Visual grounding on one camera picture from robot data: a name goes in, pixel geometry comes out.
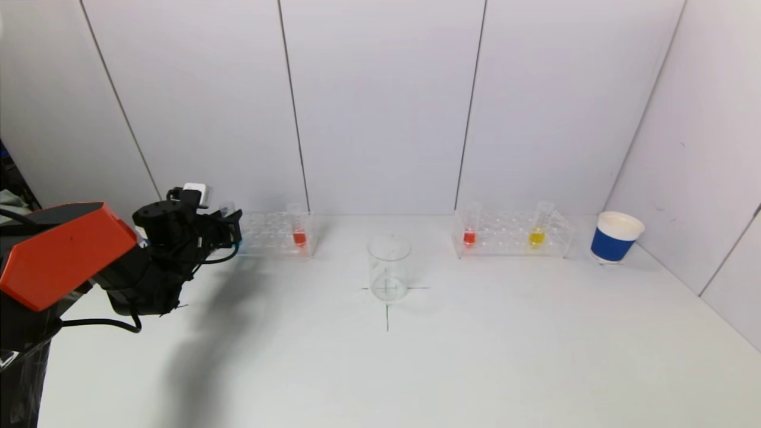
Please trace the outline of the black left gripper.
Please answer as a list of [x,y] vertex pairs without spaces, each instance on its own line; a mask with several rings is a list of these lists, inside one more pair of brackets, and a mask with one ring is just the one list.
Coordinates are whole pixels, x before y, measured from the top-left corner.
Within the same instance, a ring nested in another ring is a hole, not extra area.
[[244,212],[240,209],[223,213],[196,214],[196,232],[200,238],[202,255],[210,255],[215,250],[236,247],[242,240],[240,219]]

